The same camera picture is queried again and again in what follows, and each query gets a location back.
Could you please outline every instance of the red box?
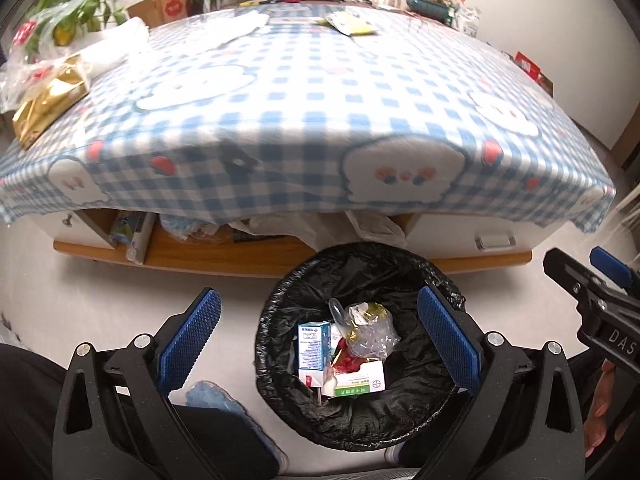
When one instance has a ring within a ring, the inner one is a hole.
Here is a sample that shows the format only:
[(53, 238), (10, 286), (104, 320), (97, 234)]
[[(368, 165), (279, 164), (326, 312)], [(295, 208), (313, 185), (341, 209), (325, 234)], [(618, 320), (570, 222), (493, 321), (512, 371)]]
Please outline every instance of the red box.
[(538, 82), (538, 77), (540, 76), (540, 67), (538, 65), (521, 52), (517, 53), (513, 60), (533, 81)]

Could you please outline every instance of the screw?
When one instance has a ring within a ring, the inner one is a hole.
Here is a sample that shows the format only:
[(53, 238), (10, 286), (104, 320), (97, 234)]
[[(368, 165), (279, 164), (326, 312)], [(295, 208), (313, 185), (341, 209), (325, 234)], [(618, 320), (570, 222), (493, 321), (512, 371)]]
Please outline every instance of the screw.
[(546, 345), (546, 347), (549, 348), (549, 351), (555, 355), (558, 355), (562, 351), (560, 343), (556, 343), (555, 341), (550, 341), (549, 344)]
[(78, 345), (78, 348), (76, 348), (76, 354), (84, 356), (89, 353), (89, 350), (91, 350), (91, 345), (89, 345), (89, 343), (82, 343), (81, 345)]
[(133, 342), (133, 344), (135, 346), (137, 346), (138, 348), (144, 348), (146, 347), (149, 343), (151, 343), (151, 336), (147, 335), (147, 334), (142, 334), (139, 335), (136, 340)]
[(487, 335), (486, 340), (494, 346), (500, 346), (504, 343), (504, 338), (497, 332), (491, 332)]

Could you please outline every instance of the table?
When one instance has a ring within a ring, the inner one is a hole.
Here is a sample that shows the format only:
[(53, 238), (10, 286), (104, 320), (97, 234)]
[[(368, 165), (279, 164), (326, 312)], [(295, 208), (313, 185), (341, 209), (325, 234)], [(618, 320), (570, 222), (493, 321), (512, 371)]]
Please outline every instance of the table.
[(267, 212), (449, 212), (602, 222), (615, 194), (569, 117), (480, 41), (357, 8), (379, 31), (261, 6), (266, 27), (214, 50), (195, 16), (102, 76), (27, 152), (0, 161), (0, 212), (120, 208), (224, 224)]

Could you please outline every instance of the white wall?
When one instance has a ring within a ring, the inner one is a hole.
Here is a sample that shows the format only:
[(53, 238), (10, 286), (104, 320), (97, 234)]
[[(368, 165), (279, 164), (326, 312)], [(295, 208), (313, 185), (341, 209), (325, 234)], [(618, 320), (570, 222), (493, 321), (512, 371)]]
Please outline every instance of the white wall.
[(482, 10), (479, 39), (529, 56), (558, 104), (611, 148), (640, 101), (640, 43), (615, 3), (466, 1)]

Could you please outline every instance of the drawer handle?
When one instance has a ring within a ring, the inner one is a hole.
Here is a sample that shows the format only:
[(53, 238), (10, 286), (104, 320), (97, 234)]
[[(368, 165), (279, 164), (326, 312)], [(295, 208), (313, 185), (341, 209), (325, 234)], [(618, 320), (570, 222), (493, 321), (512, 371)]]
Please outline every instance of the drawer handle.
[(478, 248), (479, 251), (483, 253), (497, 253), (499, 251), (508, 251), (510, 249), (513, 249), (515, 246), (516, 246), (516, 237), (513, 235), (509, 236), (508, 245), (497, 245), (497, 246), (490, 246), (490, 247), (487, 247), (484, 243), (482, 243), (482, 237), (479, 237), (479, 236), (476, 237), (476, 247)]

